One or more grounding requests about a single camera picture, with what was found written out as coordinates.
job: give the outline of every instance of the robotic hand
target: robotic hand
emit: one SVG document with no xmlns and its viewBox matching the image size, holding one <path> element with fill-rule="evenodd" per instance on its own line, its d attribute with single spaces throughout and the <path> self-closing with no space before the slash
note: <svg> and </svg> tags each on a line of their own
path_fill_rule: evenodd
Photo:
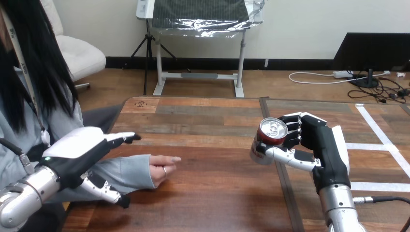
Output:
<svg viewBox="0 0 410 232">
<path fill-rule="evenodd" d="M 279 123 L 275 123 L 274 132 L 281 126 L 286 131 L 286 137 L 281 140 L 283 143 L 267 144 L 267 140 L 258 139 L 257 136 L 252 145 L 252 159 L 265 165 L 277 160 L 297 169 L 311 171 L 328 230 L 366 232 L 357 219 L 351 195 L 349 157 L 341 127 L 329 128 L 325 120 L 301 112 L 282 116 L 277 121 Z M 292 149 L 298 144 L 313 153 Z"/>
<path fill-rule="evenodd" d="M 98 198 L 128 208 L 128 197 L 88 170 L 111 149 L 139 139 L 134 132 L 104 134 L 100 128 L 78 128 L 47 149 L 35 168 L 21 149 L 2 139 L 0 143 L 20 157 L 27 175 L 0 191 L 0 231 L 19 231 L 43 203 L 66 188 L 81 186 Z"/>
</svg>

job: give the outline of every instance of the white cable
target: white cable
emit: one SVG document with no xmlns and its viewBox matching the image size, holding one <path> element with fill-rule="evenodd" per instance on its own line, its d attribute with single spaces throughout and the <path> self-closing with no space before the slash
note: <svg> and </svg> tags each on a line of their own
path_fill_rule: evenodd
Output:
<svg viewBox="0 0 410 232">
<path fill-rule="evenodd" d="M 349 81 L 355 81 L 355 80 L 360 80 L 360 79 L 365 79 L 367 78 L 367 76 L 365 77 L 361 77 L 361 78 L 357 78 L 357 79 L 351 79 L 351 80 L 344 80 L 344 81 L 336 81 L 336 82 L 304 82 L 304 81 L 295 81 L 291 78 L 292 75 L 295 74 L 311 74 L 311 75 L 317 75 L 317 76 L 333 76 L 333 74 L 318 74 L 318 73 L 312 73 L 312 72 L 295 72 L 295 73 L 291 73 L 289 75 L 289 79 L 293 82 L 296 83 L 301 83 L 301 84 L 322 84 L 322 85 L 326 85 L 326 84 L 339 84 L 339 83 L 343 83 L 343 82 L 349 82 Z M 384 73 L 382 74 L 377 74 L 377 75 L 373 75 L 373 76 L 382 76 L 382 75 L 387 75 L 390 74 L 389 71 L 384 71 Z"/>
</svg>

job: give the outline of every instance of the can lid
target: can lid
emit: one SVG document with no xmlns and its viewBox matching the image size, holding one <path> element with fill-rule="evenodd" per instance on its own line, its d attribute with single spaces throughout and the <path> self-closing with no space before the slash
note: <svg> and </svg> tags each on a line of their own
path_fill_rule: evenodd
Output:
<svg viewBox="0 0 410 232">
<path fill-rule="evenodd" d="M 288 134 L 288 127 L 286 124 L 277 118 L 265 118 L 261 122 L 260 127 L 265 135 L 273 139 L 281 139 Z"/>
</svg>

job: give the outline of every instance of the soda can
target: soda can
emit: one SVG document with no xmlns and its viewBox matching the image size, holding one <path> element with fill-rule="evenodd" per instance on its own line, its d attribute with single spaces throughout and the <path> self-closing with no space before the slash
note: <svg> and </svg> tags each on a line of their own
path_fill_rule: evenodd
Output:
<svg viewBox="0 0 410 232">
<path fill-rule="evenodd" d="M 288 134 L 288 127 L 277 118 L 268 117 L 262 120 L 250 148 L 250 157 L 253 161 L 262 165 L 270 165 L 273 161 L 273 154 L 266 154 L 257 151 L 256 146 L 260 142 L 266 145 L 280 145 L 285 141 Z"/>
</svg>

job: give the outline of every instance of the woman's hand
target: woman's hand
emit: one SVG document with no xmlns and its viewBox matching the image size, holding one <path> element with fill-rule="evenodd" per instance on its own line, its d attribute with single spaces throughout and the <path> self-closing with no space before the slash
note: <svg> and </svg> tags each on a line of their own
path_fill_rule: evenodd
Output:
<svg viewBox="0 0 410 232">
<path fill-rule="evenodd" d="M 149 171 L 155 187 L 158 187 L 164 180 L 176 171 L 176 163 L 180 162 L 180 157 L 171 156 L 150 156 Z"/>
</svg>

